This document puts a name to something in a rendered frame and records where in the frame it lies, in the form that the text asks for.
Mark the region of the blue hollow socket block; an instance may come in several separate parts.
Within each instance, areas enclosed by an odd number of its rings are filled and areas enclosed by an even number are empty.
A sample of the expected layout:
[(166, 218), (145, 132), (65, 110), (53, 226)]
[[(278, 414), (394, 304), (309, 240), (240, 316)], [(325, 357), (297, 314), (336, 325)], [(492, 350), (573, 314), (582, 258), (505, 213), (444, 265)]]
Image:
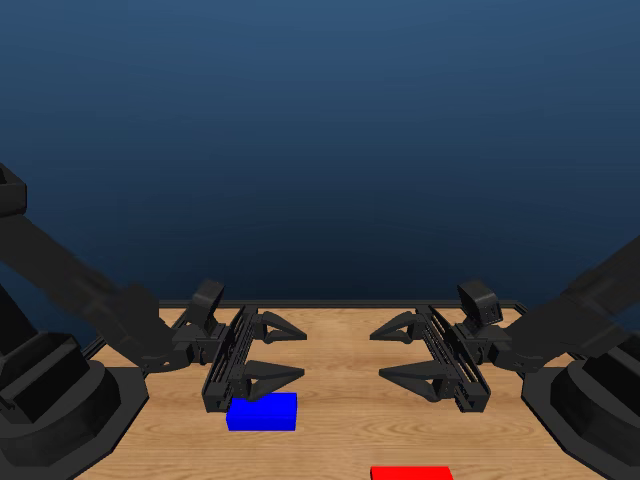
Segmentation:
[(234, 399), (226, 423), (229, 431), (295, 431), (297, 411), (294, 392), (270, 393), (256, 401)]

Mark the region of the thin red peg bar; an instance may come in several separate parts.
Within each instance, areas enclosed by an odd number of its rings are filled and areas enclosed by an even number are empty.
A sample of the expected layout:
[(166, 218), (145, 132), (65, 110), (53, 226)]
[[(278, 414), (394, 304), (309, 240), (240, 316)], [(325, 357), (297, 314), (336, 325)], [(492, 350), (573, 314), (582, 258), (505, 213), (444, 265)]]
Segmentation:
[(446, 466), (372, 466), (370, 480), (454, 480)]

